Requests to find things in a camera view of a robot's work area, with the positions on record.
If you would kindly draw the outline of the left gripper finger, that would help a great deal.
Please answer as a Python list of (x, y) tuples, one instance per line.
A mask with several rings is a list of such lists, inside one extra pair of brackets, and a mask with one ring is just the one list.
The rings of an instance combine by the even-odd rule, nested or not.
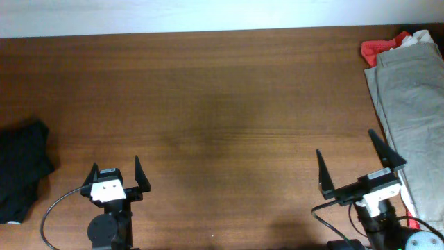
[(151, 184), (149, 183), (140, 163), (139, 157), (135, 156), (135, 180), (140, 188), (140, 192), (150, 192)]
[(87, 188), (87, 187), (91, 187), (92, 184), (96, 181), (97, 176), (99, 173), (99, 167), (98, 165), (94, 162), (92, 165), (92, 168), (87, 176), (87, 178), (85, 179), (85, 181), (83, 182), (83, 187)]

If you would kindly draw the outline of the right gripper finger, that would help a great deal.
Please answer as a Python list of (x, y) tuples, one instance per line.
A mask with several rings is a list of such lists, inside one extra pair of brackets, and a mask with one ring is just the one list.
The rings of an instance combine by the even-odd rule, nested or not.
[(407, 161), (390, 148), (373, 129), (369, 129), (368, 134), (384, 168), (389, 168), (392, 172), (396, 172), (405, 167)]
[(333, 193), (335, 188), (327, 166), (319, 149), (316, 150), (318, 161), (318, 187), (321, 193)]

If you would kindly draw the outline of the black shorts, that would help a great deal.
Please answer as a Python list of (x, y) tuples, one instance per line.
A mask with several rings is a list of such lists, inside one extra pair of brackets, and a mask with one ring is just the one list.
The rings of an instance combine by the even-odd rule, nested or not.
[(49, 128), (36, 120), (1, 132), (1, 223), (21, 224), (38, 200), (41, 179), (55, 170), (46, 154)]

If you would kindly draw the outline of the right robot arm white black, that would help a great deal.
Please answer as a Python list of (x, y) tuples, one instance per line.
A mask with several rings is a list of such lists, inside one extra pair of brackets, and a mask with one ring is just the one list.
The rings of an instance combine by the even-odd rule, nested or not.
[[(368, 131), (377, 156), (382, 164), (379, 171), (361, 176), (356, 182), (335, 188), (320, 150), (318, 161), (318, 187), (326, 200), (311, 210), (311, 215), (321, 224), (335, 232), (340, 240), (329, 241), (327, 249), (442, 249), (443, 234), (421, 219), (412, 216), (397, 216), (389, 201), (399, 195), (402, 181), (397, 171), (407, 161), (387, 145), (373, 129)], [(318, 210), (333, 205), (354, 208), (357, 219), (370, 243), (365, 247), (359, 240), (352, 240), (339, 229), (319, 217)]]

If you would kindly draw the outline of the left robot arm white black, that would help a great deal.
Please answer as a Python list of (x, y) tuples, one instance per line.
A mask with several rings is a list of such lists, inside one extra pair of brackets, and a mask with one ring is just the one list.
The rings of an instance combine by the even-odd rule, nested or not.
[(143, 193), (151, 191), (140, 163), (135, 156), (134, 187), (123, 186), (120, 169), (100, 170), (96, 163), (80, 189), (80, 194), (87, 197), (95, 206), (102, 208), (87, 228), (87, 236), (93, 249), (131, 250), (133, 248), (133, 212), (131, 204), (143, 200)]

